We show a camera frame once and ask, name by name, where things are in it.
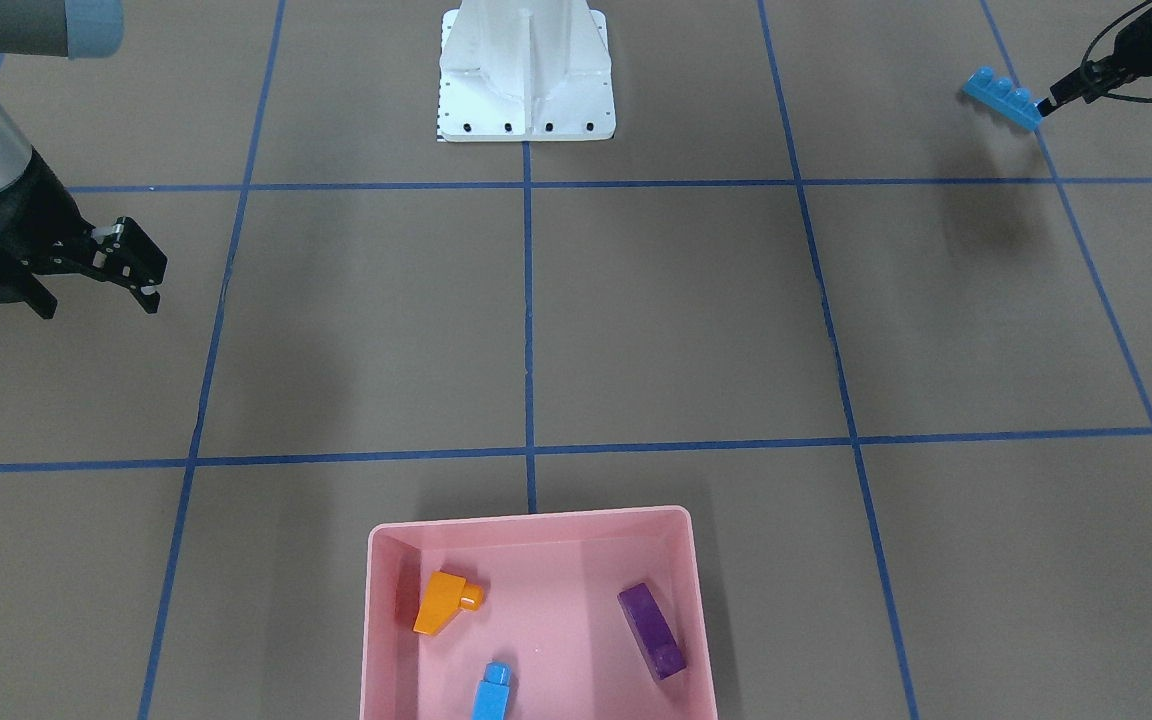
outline white plastic mount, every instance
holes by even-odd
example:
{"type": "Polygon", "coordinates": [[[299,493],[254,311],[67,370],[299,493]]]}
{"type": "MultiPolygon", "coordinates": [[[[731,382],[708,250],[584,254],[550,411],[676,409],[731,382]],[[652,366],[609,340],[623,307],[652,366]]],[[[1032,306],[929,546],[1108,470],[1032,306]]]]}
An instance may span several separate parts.
{"type": "Polygon", "coordinates": [[[585,0],[463,0],[444,15],[438,137],[606,141],[616,131],[607,18],[585,0]]]}

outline purple block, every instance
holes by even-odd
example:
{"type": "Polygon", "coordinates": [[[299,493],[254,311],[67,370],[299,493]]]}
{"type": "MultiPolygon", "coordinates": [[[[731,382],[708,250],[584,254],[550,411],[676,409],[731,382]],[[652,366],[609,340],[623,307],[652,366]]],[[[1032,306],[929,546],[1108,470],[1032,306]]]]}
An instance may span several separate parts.
{"type": "Polygon", "coordinates": [[[664,621],[660,606],[652,597],[652,591],[649,591],[649,585],[636,584],[619,597],[621,609],[626,611],[626,617],[630,620],[634,638],[639,642],[643,659],[647,661],[655,679],[664,680],[684,669],[687,661],[682,659],[682,650],[673,641],[673,632],[669,632],[669,626],[664,621]]]}

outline orange toy brick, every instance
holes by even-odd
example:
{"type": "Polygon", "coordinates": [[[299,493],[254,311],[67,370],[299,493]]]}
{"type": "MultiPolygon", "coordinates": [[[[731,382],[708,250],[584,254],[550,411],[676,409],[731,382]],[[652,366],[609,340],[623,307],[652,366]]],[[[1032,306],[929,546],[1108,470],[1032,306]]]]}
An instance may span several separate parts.
{"type": "Polygon", "coordinates": [[[483,588],[460,575],[435,571],[425,585],[420,612],[412,629],[422,635],[437,635],[457,611],[477,611],[483,607],[483,588]]]}

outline blue toy brick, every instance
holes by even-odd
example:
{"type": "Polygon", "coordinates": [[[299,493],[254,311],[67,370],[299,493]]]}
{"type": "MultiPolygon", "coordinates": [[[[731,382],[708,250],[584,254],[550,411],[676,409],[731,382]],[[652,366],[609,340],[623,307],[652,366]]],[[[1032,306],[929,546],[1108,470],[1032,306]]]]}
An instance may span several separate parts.
{"type": "Polygon", "coordinates": [[[1029,101],[1029,91],[1024,88],[1011,88],[1011,78],[998,78],[992,68],[980,68],[972,74],[963,86],[963,92],[975,97],[996,111],[1002,118],[1032,132],[1043,122],[1038,104],[1029,101]]]}
{"type": "Polygon", "coordinates": [[[505,720],[505,708],[509,703],[509,675],[511,672],[505,662],[488,662],[479,692],[473,697],[473,720],[505,720]]]}

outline pink bin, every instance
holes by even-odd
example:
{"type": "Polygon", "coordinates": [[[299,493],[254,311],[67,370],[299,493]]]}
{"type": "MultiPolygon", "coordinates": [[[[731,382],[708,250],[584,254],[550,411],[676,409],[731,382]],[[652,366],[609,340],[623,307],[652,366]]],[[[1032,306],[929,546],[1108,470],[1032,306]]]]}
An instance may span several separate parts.
{"type": "Polygon", "coordinates": [[[362,720],[468,719],[490,661],[513,668],[507,720],[717,720],[682,507],[379,525],[367,541],[362,720]],[[441,632],[412,632],[434,570],[485,589],[441,632]],[[657,682],[617,593],[646,582],[687,660],[657,682]]]}

